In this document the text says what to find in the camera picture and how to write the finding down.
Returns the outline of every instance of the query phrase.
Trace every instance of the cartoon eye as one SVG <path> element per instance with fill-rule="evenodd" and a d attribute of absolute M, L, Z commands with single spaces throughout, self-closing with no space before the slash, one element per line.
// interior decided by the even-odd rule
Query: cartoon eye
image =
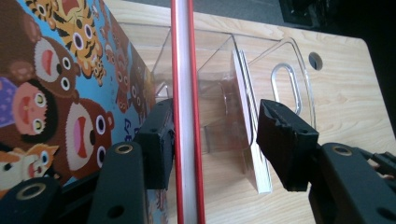
<path fill-rule="evenodd" d="M 73 43 L 77 49 L 82 49 L 84 47 L 84 44 L 82 43 L 82 37 L 79 33 L 73 34 Z"/>
<path fill-rule="evenodd" d="M 47 15 L 46 9 L 43 6 L 41 6 L 40 4 L 37 4 L 37 10 L 40 12 L 41 15 L 43 15 L 43 16 Z"/>
<path fill-rule="evenodd" d="M 35 119 L 33 120 L 33 131 L 35 133 L 42 133 L 44 131 L 45 125 L 43 120 L 41 119 Z"/>
<path fill-rule="evenodd" d="M 96 153 L 96 160 L 98 162 L 99 168 L 102 168 L 103 161 L 105 160 L 106 150 L 104 147 L 99 147 Z"/>
<path fill-rule="evenodd" d="M 49 163 L 49 153 L 47 151 L 42 151 L 40 158 L 43 165 L 47 165 Z"/>
<path fill-rule="evenodd" d="M 35 95 L 35 104 L 39 107 L 44 107 L 47 102 L 46 102 L 46 97 L 44 97 L 43 93 L 38 93 Z"/>
<path fill-rule="evenodd" d="M 121 72 L 119 72 L 118 78 L 119 78 L 119 82 L 122 82 L 122 74 L 121 74 Z"/>
<path fill-rule="evenodd" d="M 70 70 L 70 68 L 72 66 L 71 63 L 70 63 L 70 60 L 68 58 L 64 57 L 62 59 L 62 62 L 64 63 L 64 68 L 67 69 L 67 70 Z"/>
<path fill-rule="evenodd" d="M 9 171 L 12 168 L 12 164 L 11 163 L 7 163 L 6 165 L 3 166 L 3 170 L 4 171 Z"/>
<path fill-rule="evenodd" d="M 136 88 L 132 86 L 132 96 L 136 98 Z"/>
<path fill-rule="evenodd" d="M 61 79 L 61 86 L 65 91 L 70 90 L 70 81 L 67 77 Z"/>
<path fill-rule="evenodd" d="M 91 26 L 89 26 L 88 24 L 85 24 L 85 35 L 91 39 L 92 38 L 92 31 L 91 31 Z"/>
<path fill-rule="evenodd" d="M 96 131 L 99 134 L 104 134 L 106 130 L 106 123 L 105 123 L 105 119 L 103 118 L 102 115 L 99 115 L 96 118 Z"/>

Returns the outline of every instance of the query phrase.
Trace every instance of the light wood surface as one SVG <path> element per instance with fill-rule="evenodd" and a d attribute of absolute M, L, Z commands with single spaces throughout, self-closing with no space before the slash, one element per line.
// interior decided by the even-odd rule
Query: light wood surface
<path fill-rule="evenodd" d="M 105 0 L 118 22 L 170 25 L 170 9 Z M 396 154 L 392 132 L 370 53 L 363 40 L 251 21 L 194 14 L 195 28 L 270 39 L 292 37 L 302 53 L 315 99 L 319 143 L 339 142 L 373 152 Z M 309 65 L 316 52 L 323 68 Z M 256 92 L 256 98 L 262 96 Z M 283 190 L 271 168 L 274 190 L 258 195 L 246 179 L 240 153 L 203 157 L 207 223 L 313 223 L 307 193 Z M 167 194 L 169 222 L 177 222 L 175 173 Z"/>

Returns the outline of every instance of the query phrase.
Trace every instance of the clear plastic holder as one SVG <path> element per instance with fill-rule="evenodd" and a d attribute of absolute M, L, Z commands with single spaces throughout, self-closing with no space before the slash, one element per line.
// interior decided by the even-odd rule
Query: clear plastic holder
<path fill-rule="evenodd" d="M 170 27 L 120 25 L 154 75 L 156 100 L 172 97 Z M 279 101 L 316 126 L 309 78 L 297 44 L 291 38 L 203 30 L 195 30 L 195 44 L 203 153 L 241 151 L 253 186 L 259 192 L 271 191 L 267 161 L 255 143 L 257 99 Z M 267 186 L 260 187 L 260 182 Z"/>

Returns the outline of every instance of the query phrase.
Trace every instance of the book cover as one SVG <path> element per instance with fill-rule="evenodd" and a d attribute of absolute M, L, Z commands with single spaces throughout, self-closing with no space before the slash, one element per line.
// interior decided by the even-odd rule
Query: book cover
<path fill-rule="evenodd" d="M 154 106 L 152 74 L 103 0 L 5 0 L 0 14 L 0 198 L 32 177 L 65 186 L 98 171 Z M 165 199 L 148 190 L 156 223 Z"/>

